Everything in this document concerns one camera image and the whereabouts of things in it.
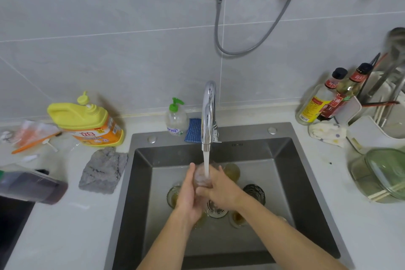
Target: person's left arm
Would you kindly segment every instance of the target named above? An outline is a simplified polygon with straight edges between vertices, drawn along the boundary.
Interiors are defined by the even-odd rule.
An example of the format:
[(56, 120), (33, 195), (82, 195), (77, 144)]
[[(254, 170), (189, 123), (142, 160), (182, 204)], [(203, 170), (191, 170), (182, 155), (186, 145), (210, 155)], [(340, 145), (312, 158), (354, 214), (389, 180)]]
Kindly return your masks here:
[(195, 164), (191, 163), (175, 209), (137, 270), (181, 269), (188, 237), (203, 213), (200, 201), (195, 200), (193, 187), (195, 168)]

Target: gray hose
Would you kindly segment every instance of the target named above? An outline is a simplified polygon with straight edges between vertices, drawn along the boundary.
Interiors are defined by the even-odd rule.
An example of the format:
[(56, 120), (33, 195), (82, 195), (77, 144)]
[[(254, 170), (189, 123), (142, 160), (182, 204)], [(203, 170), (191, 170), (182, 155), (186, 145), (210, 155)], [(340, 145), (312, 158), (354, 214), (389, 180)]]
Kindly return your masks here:
[(217, 44), (218, 48), (220, 49), (221, 52), (223, 52), (224, 54), (229, 54), (231, 56), (237, 56), (240, 54), (247, 54), (250, 53), (251, 51), (255, 50), (257, 47), (259, 47), (264, 41), (266, 41), (266, 39), (269, 37), (270, 33), (274, 30), (274, 28), (277, 26), (278, 22), (281, 20), (281, 17), (283, 17), (284, 12), (287, 10), (288, 6), (290, 5), (291, 0), (287, 0), (286, 3), (284, 4), (283, 9), (281, 9), (280, 14), (277, 16), (276, 20), (274, 21), (274, 23), (271, 25), (269, 31), (267, 31), (267, 33), (265, 34), (264, 37), (262, 37), (262, 39), (257, 42), (254, 46), (252, 46), (251, 48), (248, 48), (246, 50), (241, 50), (241, 51), (236, 51), (236, 52), (231, 52), (231, 51), (227, 51), (225, 50), (221, 44), (220, 44), (220, 40), (218, 38), (218, 25), (219, 25), (219, 21), (220, 21), (220, 13), (221, 13), (221, 4), (222, 4), (222, 0), (217, 0), (217, 15), (215, 17), (215, 43)]

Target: forearm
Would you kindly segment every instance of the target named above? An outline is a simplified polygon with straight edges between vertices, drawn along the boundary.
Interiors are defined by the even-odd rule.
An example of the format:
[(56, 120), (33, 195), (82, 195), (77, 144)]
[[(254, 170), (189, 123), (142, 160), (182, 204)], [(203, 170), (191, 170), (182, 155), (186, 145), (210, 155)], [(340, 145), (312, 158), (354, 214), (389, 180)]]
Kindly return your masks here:
[(191, 226), (174, 210), (137, 270), (180, 270)]
[(323, 249), (283, 222), (251, 196), (237, 211), (246, 219), (284, 270), (347, 270)]

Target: bottle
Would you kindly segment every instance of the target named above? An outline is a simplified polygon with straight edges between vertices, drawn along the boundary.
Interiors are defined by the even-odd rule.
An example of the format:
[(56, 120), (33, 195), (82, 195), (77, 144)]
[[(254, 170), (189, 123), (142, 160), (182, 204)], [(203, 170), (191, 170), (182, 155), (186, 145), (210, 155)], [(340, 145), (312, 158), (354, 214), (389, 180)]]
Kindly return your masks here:
[(342, 80), (336, 87), (335, 98), (318, 116), (319, 120), (330, 120), (337, 114), (338, 110), (360, 91), (361, 83), (367, 78), (368, 73), (373, 69), (369, 63), (362, 63), (349, 78)]
[(109, 116), (107, 110), (89, 104), (86, 91), (72, 103), (50, 104), (47, 111), (55, 124), (70, 132), (84, 145), (117, 146), (124, 141), (124, 131)]
[(311, 124), (322, 112), (325, 106), (329, 104), (332, 99), (334, 99), (334, 89), (339, 81), (345, 78), (346, 74), (346, 69), (338, 67), (332, 73), (332, 77), (330, 77), (325, 84), (317, 85), (311, 93), (311, 96), (309, 96), (308, 100), (298, 111), (295, 117), (297, 122), (301, 125)]
[(67, 189), (66, 182), (14, 163), (0, 167), (0, 196), (55, 204)]
[(172, 135), (185, 134), (188, 129), (189, 119), (187, 113), (178, 104), (184, 105), (184, 102), (173, 97), (173, 104), (170, 104), (165, 115), (167, 131)]

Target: black bottle cap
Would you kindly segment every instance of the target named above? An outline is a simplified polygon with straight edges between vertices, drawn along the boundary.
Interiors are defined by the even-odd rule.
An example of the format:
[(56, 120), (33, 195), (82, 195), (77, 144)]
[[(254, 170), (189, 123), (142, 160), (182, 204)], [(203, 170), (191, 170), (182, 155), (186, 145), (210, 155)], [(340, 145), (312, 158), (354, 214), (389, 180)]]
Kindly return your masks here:
[(338, 67), (332, 73), (332, 77), (335, 79), (338, 79), (338, 80), (342, 80), (343, 78), (345, 78), (346, 75), (347, 75), (347, 69), (344, 69), (342, 67)]
[(369, 72), (373, 70), (373, 66), (370, 63), (362, 63), (360, 66), (357, 68), (357, 73), (367, 75)]

